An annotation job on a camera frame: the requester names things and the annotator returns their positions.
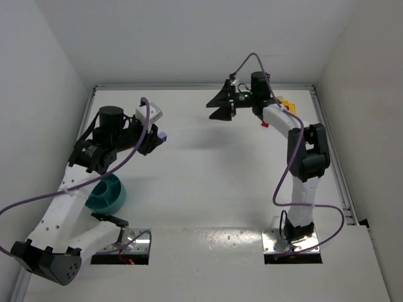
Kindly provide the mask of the purple lego brick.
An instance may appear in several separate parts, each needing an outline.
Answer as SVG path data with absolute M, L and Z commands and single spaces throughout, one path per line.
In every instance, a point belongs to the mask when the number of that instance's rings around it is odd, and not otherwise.
M 167 134 L 164 133 L 164 132 L 160 132 L 160 133 L 158 134 L 158 137 L 159 137 L 163 142 L 165 142 L 165 141 L 167 140 Z

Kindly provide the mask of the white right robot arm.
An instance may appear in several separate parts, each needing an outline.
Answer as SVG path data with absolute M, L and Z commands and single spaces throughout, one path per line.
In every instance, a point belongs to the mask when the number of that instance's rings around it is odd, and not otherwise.
M 330 166 L 326 131 L 322 124 L 305 125 L 268 88 L 269 74 L 253 72 L 251 87 L 242 92 L 231 74 L 218 94 L 206 105 L 211 120 L 230 121 L 241 108 L 250 108 L 262 123 L 287 140 L 286 173 L 293 177 L 292 200 L 280 223 L 280 235 L 288 243 L 314 232 L 313 206 L 320 178 Z

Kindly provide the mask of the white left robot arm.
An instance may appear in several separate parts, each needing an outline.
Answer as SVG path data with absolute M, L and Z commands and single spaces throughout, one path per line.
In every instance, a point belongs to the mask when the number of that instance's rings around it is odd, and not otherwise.
M 62 286 L 82 264 L 108 256 L 132 263 L 130 248 L 149 230 L 134 233 L 116 213 L 125 188 L 116 171 L 120 152 L 150 154 L 166 141 L 157 121 L 162 111 L 142 102 L 132 116 L 117 106 L 103 106 L 77 139 L 58 191 L 48 194 L 48 209 L 28 238 L 13 244 L 10 256 L 28 272 Z

